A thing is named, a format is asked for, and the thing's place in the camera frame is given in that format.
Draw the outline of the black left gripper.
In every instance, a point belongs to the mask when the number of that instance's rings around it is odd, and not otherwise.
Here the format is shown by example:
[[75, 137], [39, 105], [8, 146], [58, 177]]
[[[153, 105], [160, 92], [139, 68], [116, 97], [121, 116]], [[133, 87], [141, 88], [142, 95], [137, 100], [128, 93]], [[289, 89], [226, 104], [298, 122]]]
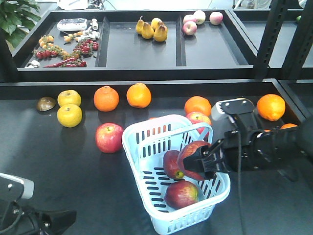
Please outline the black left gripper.
[[76, 221], [76, 211], [41, 211], [17, 202], [0, 202], [2, 235], [62, 235]]

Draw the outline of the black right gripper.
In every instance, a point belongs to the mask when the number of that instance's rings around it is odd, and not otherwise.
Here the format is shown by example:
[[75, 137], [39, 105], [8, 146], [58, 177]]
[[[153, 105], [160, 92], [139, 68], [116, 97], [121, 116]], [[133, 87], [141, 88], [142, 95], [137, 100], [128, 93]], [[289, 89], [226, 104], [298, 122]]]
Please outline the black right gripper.
[[203, 180], [211, 180], [216, 172], [253, 171], [255, 165], [252, 145], [262, 132], [255, 114], [229, 116], [235, 129], [227, 131], [224, 138], [211, 146], [187, 146], [183, 153], [185, 170], [200, 173]]

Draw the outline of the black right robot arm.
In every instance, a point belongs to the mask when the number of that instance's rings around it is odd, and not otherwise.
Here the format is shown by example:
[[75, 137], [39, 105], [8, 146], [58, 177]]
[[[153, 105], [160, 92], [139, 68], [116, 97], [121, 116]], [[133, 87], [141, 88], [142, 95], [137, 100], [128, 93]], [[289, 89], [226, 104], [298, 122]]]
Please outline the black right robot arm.
[[253, 113], [230, 115], [235, 129], [211, 146], [200, 146], [182, 160], [184, 170], [211, 179], [214, 172], [279, 170], [313, 157], [313, 119], [299, 126], [264, 132]]

